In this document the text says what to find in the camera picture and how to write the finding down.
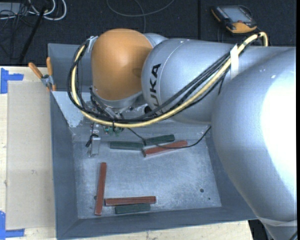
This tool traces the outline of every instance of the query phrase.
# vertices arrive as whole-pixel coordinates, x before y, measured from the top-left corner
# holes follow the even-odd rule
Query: green block
[[[141,150],[143,147],[144,145],[139,142],[129,142],[129,141],[110,142],[110,149],[115,149],[115,150]]]
[[[153,138],[147,138],[145,140],[145,144],[147,146],[151,146],[151,145],[162,144],[167,142],[174,142],[175,140],[176,140],[175,136],[173,134],[169,134],[169,135],[162,135]]]
[[[114,208],[115,214],[131,214],[150,211],[149,203],[118,205]]]

